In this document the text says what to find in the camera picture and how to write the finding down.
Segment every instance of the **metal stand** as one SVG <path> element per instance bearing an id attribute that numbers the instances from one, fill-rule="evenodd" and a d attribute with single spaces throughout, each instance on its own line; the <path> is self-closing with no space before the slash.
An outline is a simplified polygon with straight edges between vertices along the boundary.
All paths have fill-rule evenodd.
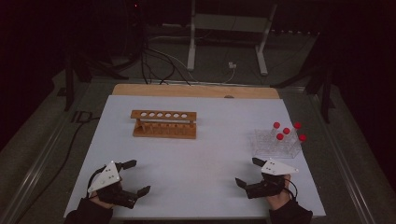
<path id="1" fill-rule="evenodd" d="M 271 6 L 268 18 L 251 18 L 251 17 L 234 17 L 221 15 L 197 14 L 195 12 L 195 0 L 191 1 L 191 37 L 189 58 L 187 60 L 187 69 L 194 70 L 195 64 L 195 29 L 211 29 L 225 31 L 242 31 L 242 32 L 260 32 L 262 33 L 262 42 L 256 46 L 257 61 L 262 76 L 268 75 L 267 66 L 262 54 L 268 34 L 271 30 L 272 20 L 276 12 L 276 4 Z"/>

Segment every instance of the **white table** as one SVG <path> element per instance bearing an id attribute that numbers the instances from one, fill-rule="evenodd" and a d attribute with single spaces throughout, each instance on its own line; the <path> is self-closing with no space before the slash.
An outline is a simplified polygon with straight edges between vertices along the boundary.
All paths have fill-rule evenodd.
<path id="1" fill-rule="evenodd" d="M 132 137 L 135 120 L 129 116 L 133 109 L 197 112 L 197 139 Z M 95 170 L 110 161 L 137 160 L 136 167 L 120 171 L 123 189 L 136 192 L 150 185 L 150 192 L 134 209 L 117 206 L 114 218 L 268 217 L 266 201 L 249 200 L 234 179 L 248 184 L 261 181 L 260 167 L 251 162 L 249 136 L 255 129 L 269 129 L 274 121 L 291 126 L 280 99 L 111 95 L 65 214 L 77 208 Z M 312 210 L 314 216 L 325 216 L 304 154 L 280 161 L 300 170 L 291 178 L 300 205 Z"/>

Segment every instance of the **test tube cap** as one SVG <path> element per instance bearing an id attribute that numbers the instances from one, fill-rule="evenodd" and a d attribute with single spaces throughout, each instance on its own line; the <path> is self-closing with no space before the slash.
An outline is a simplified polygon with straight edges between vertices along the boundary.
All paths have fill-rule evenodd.
<path id="1" fill-rule="evenodd" d="M 282 140 L 283 139 L 283 134 L 282 133 L 277 134 L 276 135 L 276 139 L 279 140 L 279 141 Z"/>
<path id="2" fill-rule="evenodd" d="M 283 133 L 284 134 L 289 134 L 290 133 L 290 129 L 289 128 L 284 128 L 283 129 Z"/>
<path id="3" fill-rule="evenodd" d="M 280 127 L 280 123 L 279 122 L 274 122 L 274 128 L 278 129 Z"/>
<path id="4" fill-rule="evenodd" d="M 301 129 L 301 123 L 300 123 L 300 122 L 295 122 L 295 123 L 293 124 L 293 127 L 294 127 L 295 129 Z"/>
<path id="5" fill-rule="evenodd" d="M 300 134 L 300 135 L 298 136 L 298 139 L 299 139 L 301 142 L 304 142 L 304 141 L 306 140 L 306 135 L 305 135 L 305 134 Z"/>

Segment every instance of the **black sleeve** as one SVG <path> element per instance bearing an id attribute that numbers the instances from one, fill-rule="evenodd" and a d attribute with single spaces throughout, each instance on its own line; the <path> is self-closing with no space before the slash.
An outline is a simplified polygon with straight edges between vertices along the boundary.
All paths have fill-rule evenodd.
<path id="1" fill-rule="evenodd" d="M 311 222 L 312 211 L 305 210 L 296 201 L 290 200 L 279 209 L 270 210 L 273 224 L 308 224 Z"/>
<path id="2" fill-rule="evenodd" d="M 106 209 L 88 199 L 81 199 L 78 209 L 67 214 L 64 224 L 108 224 L 112 217 L 113 209 Z"/>

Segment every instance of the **human hand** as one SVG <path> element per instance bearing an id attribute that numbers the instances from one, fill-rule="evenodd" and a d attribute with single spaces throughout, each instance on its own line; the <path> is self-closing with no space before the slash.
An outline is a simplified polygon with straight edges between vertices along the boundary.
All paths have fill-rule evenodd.
<path id="1" fill-rule="evenodd" d="M 284 175 L 285 178 L 285 189 L 289 189 L 290 183 L 290 175 Z M 283 205 L 285 205 L 288 201 L 290 201 L 290 194 L 287 190 L 283 189 L 279 194 L 274 196 L 265 197 L 267 202 L 270 204 L 272 210 L 276 210 Z"/>
<path id="2" fill-rule="evenodd" d="M 100 205 L 100 206 L 102 206 L 102 207 L 104 207 L 106 209 L 110 209 L 110 208 L 115 206 L 114 203 L 104 203 L 104 202 L 100 201 L 96 191 L 94 191 L 91 194 L 90 201 L 93 202 L 93 203 L 96 203 L 96 204 L 98 204 L 98 205 Z"/>

